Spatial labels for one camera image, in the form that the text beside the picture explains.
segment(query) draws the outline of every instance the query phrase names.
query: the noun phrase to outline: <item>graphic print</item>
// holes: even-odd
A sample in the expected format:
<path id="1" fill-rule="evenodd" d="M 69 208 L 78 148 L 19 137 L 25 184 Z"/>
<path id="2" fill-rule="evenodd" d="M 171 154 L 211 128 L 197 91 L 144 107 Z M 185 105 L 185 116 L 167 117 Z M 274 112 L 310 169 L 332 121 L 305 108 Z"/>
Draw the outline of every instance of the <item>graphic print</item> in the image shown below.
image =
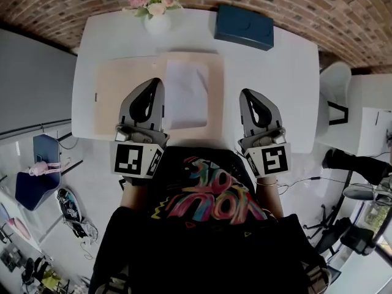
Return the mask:
<path id="1" fill-rule="evenodd" d="M 198 180 L 191 187 L 184 187 L 181 193 L 171 198 L 165 209 L 161 202 L 152 218 L 183 217 L 188 211 L 193 212 L 192 220 L 203 222 L 210 217 L 216 220 L 230 220 L 230 224 L 242 224 L 249 212 L 257 220 L 267 216 L 253 201 L 249 190 L 236 178 L 219 168 L 211 161 L 191 157 L 184 161 L 185 171 L 190 171 L 189 179 Z"/>

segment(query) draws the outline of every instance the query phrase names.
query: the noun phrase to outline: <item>bracelet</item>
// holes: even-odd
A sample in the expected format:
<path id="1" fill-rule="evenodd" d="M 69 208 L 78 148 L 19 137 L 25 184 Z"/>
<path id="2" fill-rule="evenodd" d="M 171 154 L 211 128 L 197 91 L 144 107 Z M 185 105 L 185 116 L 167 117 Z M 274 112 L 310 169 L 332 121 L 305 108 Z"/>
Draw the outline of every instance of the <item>bracelet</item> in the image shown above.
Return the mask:
<path id="1" fill-rule="evenodd" d="M 256 184 L 261 185 L 261 186 L 275 186 L 275 185 L 277 185 L 277 181 L 274 184 L 262 184 L 262 183 L 258 183 L 256 180 Z"/>

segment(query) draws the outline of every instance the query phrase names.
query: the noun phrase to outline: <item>blue box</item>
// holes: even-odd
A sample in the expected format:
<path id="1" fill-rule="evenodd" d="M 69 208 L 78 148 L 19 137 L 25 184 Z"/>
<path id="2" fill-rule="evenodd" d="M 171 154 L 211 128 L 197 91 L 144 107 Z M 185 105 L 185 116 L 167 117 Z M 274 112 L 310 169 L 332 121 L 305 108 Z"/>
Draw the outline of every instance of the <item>blue box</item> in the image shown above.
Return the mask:
<path id="1" fill-rule="evenodd" d="M 274 20 L 222 4 L 216 17 L 214 38 L 267 51 L 274 47 Z"/>

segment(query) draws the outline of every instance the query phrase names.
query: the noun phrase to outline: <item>blue chair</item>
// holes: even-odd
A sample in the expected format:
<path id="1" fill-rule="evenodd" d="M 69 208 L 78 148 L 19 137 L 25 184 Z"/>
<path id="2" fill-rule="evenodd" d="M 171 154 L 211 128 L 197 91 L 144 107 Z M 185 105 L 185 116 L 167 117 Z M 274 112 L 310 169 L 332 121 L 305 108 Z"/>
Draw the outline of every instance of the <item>blue chair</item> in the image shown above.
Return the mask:
<path id="1" fill-rule="evenodd" d="M 48 164 L 60 162 L 59 142 L 72 136 L 69 133 L 58 140 L 45 134 L 35 136 L 32 140 L 34 162 L 45 161 Z M 31 176 L 29 173 L 19 172 L 17 175 L 17 188 L 15 198 L 27 210 L 36 210 L 61 185 L 61 176 L 70 172 L 83 160 L 77 162 L 63 172 L 54 172 L 46 175 Z"/>

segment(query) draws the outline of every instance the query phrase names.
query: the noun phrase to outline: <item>pink bag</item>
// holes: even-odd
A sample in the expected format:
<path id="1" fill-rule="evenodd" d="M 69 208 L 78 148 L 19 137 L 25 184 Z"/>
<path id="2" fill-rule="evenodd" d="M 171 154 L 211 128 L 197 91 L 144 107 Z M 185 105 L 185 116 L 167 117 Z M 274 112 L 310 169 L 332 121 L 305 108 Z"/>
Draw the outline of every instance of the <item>pink bag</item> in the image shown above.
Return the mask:
<path id="1" fill-rule="evenodd" d="M 29 174 L 31 176 L 39 176 L 39 175 L 44 175 L 44 174 L 49 174 L 49 173 L 54 173 L 54 172 L 61 172 L 61 165 L 60 163 L 57 164 L 47 164 L 45 161 L 40 161 L 34 164 L 30 169 L 29 169 Z"/>

